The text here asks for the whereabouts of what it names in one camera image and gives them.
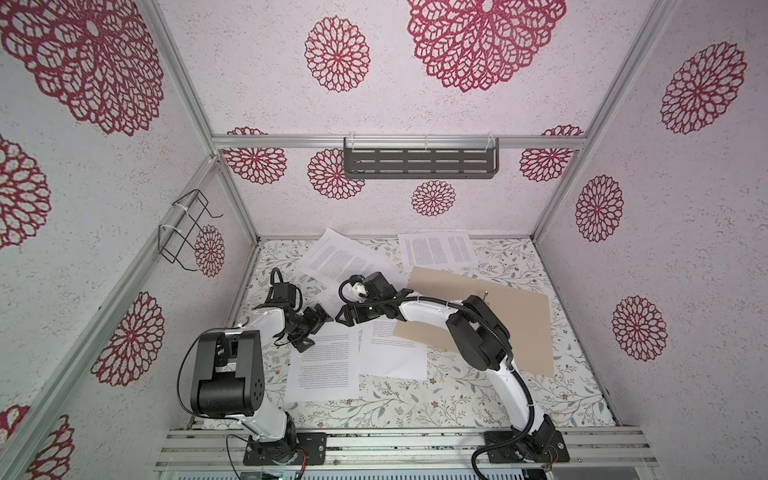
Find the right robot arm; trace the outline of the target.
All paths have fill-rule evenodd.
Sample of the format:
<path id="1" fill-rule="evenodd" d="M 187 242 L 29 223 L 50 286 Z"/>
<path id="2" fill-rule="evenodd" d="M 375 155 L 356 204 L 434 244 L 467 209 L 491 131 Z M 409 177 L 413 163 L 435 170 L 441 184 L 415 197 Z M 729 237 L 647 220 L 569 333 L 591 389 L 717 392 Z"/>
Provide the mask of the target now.
<path id="1" fill-rule="evenodd" d="M 508 329 L 482 298 L 447 301 L 407 289 L 376 296 L 372 288 L 349 281 L 338 288 L 338 296 L 344 303 L 342 322 L 348 326 L 387 317 L 447 331 L 465 362 L 487 374 L 507 410 L 515 439 L 541 448 L 554 438 L 551 419 L 533 400 L 517 369 Z"/>

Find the blank white paper sheet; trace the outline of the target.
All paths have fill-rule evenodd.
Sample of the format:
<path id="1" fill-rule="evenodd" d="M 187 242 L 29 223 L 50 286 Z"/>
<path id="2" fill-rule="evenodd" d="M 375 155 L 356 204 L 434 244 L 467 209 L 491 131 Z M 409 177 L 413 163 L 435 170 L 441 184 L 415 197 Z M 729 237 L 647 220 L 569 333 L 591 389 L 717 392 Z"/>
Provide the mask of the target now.
<path id="1" fill-rule="evenodd" d="M 361 328 L 359 373 L 367 376 L 424 381 L 427 346 L 394 334 L 397 321 L 373 320 Z"/>

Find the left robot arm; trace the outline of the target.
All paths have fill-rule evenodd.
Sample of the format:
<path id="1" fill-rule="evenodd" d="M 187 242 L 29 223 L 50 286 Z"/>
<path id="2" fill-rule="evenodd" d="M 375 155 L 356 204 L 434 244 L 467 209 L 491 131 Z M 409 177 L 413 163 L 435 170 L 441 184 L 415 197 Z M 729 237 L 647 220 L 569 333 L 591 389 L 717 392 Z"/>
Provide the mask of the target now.
<path id="1" fill-rule="evenodd" d="M 321 306 L 297 312 L 287 303 L 259 306 L 245 323 L 211 329 L 195 342 L 189 407 L 199 418 L 237 422 L 253 451 L 286 463 L 299 451 L 294 421 L 266 397 L 262 349 L 285 340 L 303 353 L 330 316 Z"/>

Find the white printed sheet far right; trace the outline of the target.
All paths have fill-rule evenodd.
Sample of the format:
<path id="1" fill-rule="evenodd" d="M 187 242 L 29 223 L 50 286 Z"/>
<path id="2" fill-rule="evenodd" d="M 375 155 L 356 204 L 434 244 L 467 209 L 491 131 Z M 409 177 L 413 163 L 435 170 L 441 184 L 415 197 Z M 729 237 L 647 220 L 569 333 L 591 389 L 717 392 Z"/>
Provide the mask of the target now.
<path id="1" fill-rule="evenodd" d="M 423 267 L 455 270 L 478 265 L 467 232 L 427 232 L 399 234 L 398 242 L 406 270 Z"/>

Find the aluminium front rail frame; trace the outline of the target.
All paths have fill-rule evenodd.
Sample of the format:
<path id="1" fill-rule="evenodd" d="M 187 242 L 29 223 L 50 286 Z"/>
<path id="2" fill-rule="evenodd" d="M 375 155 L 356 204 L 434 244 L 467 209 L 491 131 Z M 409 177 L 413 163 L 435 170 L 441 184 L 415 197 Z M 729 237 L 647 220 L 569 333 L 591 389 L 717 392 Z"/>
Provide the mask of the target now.
<path id="1" fill-rule="evenodd" d="M 328 429 L 324 444 L 309 448 L 311 458 L 296 458 L 291 469 L 308 475 L 336 471 L 470 471 L 471 456 L 485 444 L 478 428 Z M 548 451 L 542 460 L 512 458 L 493 463 L 488 455 L 477 465 L 488 476 L 508 469 L 543 469 L 547 473 L 576 468 L 632 468 L 654 477 L 659 466 L 649 441 L 638 427 L 565 428 L 562 453 Z M 246 445 L 235 430 L 171 430 L 151 470 L 162 477 L 178 472 L 247 472 Z"/>

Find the beige paper folder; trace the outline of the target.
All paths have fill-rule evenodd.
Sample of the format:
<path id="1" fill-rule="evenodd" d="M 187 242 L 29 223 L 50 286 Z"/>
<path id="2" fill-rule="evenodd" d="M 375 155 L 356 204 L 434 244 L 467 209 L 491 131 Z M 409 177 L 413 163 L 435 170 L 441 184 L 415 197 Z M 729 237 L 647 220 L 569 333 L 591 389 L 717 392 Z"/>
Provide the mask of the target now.
<path id="1" fill-rule="evenodd" d="M 510 333 L 518 368 L 534 375 L 554 375 L 550 300 L 547 295 L 421 267 L 412 270 L 408 288 L 429 297 L 458 302 L 470 295 L 481 297 L 484 291 L 488 291 L 487 305 Z"/>

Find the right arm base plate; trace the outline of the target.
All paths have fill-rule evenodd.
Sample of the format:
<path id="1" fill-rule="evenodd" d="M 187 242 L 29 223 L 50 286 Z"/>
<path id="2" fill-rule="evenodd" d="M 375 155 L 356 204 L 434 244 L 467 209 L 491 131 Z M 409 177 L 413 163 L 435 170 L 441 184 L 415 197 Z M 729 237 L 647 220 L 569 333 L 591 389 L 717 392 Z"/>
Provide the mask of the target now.
<path id="1" fill-rule="evenodd" d="M 509 463 L 567 463 L 570 455 L 562 433 L 545 414 L 540 428 L 515 444 L 488 452 L 492 464 Z"/>

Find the white printed sheet near base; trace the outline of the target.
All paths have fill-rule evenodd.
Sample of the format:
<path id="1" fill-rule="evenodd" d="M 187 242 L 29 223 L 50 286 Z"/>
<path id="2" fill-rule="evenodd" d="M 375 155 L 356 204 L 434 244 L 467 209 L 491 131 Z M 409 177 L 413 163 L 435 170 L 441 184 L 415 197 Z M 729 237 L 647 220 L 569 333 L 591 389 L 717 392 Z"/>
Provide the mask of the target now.
<path id="1" fill-rule="evenodd" d="M 325 326 L 305 352 L 290 357 L 284 402 L 354 400 L 360 396 L 359 334 L 339 324 Z"/>

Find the grey slotted wall shelf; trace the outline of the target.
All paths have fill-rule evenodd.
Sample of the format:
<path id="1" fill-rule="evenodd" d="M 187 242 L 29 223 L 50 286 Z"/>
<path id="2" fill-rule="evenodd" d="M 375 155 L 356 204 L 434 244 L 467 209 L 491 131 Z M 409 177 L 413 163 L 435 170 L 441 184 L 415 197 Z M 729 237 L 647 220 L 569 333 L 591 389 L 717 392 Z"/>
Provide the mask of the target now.
<path id="1" fill-rule="evenodd" d="M 363 142 L 346 137 L 342 169 L 356 180 L 488 180 L 500 169 L 497 140 Z"/>

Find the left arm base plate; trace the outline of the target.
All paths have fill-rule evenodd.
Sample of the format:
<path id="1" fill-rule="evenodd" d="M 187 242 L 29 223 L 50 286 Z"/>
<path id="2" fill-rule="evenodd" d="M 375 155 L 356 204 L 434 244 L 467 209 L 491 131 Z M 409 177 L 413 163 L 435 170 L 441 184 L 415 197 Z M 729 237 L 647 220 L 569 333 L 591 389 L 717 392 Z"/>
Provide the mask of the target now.
<path id="1" fill-rule="evenodd" d="M 243 457 L 245 466 L 316 466 L 325 463 L 328 435 L 325 432 L 289 431 L 282 440 L 263 441 L 248 437 Z"/>

